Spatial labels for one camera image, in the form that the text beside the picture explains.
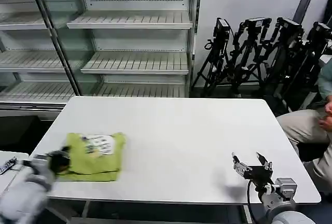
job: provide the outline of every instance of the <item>hand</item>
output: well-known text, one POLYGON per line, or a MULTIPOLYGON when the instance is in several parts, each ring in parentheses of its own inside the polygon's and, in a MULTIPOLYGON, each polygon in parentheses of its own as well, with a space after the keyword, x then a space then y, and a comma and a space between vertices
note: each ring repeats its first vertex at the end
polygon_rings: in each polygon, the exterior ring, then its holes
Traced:
POLYGON ((327 113, 327 115, 332 116, 332 102, 328 102, 325 105, 325 112, 327 113))
POLYGON ((320 127, 327 132, 332 132, 332 117, 326 116, 324 119, 318 121, 320 127))

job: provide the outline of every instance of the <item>knee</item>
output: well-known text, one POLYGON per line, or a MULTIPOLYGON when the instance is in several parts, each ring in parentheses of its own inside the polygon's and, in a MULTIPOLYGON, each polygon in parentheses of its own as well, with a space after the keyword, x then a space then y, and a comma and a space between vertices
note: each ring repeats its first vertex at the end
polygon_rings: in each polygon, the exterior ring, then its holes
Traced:
POLYGON ((282 130, 286 133, 288 136, 289 130, 293 126, 293 118, 291 116, 288 116, 287 114, 281 115, 276 118, 279 125, 281 126, 282 130))

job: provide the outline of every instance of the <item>glass display case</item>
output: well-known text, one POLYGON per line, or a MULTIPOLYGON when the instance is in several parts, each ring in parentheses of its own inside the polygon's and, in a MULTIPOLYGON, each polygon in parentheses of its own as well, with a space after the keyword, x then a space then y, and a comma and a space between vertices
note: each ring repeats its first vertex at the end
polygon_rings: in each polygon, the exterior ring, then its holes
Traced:
POLYGON ((35 0, 0 0, 0 44, 1 105, 63 106, 75 95, 35 0))
MULTIPOLYGON (((58 0, 44 1, 55 22, 58 0)), ((58 34, 83 95, 188 96, 193 0, 61 1, 74 6, 58 34)))
POLYGON ((1 0, 0 105, 186 97, 197 0, 1 0))

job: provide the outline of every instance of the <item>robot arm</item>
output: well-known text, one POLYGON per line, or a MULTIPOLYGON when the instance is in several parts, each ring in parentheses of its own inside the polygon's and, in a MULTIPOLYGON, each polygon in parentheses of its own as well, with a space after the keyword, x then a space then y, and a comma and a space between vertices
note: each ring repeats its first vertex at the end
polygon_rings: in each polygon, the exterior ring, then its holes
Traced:
POLYGON ((304 214, 295 211, 295 202, 293 197, 296 193, 297 184, 291 178, 277 178, 272 182, 273 173, 272 162, 268 162, 264 156, 257 153, 261 166, 248 166, 233 156, 233 168, 244 179, 249 179, 247 200, 251 218, 258 224, 253 216, 250 205, 249 189, 250 184, 256 186, 258 197, 266 210, 268 223, 272 224, 315 224, 304 214))
POLYGON ((9 188, 0 198, 0 224, 32 224, 47 204, 47 194, 55 181, 56 171, 69 163, 66 153, 56 151, 37 155, 22 164, 32 169, 26 179, 9 188))

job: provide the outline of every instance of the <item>folded cloth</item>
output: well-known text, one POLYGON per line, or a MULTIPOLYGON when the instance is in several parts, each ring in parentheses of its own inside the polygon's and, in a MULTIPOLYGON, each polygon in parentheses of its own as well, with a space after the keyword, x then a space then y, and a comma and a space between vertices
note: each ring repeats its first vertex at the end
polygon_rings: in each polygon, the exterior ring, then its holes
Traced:
POLYGON ((67 135, 70 165, 58 176, 75 181, 115 181, 121 170, 122 133, 110 136, 67 135))

